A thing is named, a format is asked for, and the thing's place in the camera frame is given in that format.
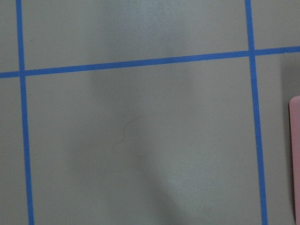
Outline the pink plastic bin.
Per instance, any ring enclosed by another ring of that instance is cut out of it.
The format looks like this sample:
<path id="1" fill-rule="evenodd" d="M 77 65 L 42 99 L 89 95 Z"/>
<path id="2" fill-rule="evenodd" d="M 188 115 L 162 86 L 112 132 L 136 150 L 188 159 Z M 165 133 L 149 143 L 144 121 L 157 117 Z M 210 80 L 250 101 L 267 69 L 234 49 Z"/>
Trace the pink plastic bin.
<path id="1" fill-rule="evenodd" d="M 295 222 L 300 224 L 300 97 L 289 102 L 290 132 L 293 165 Z"/>

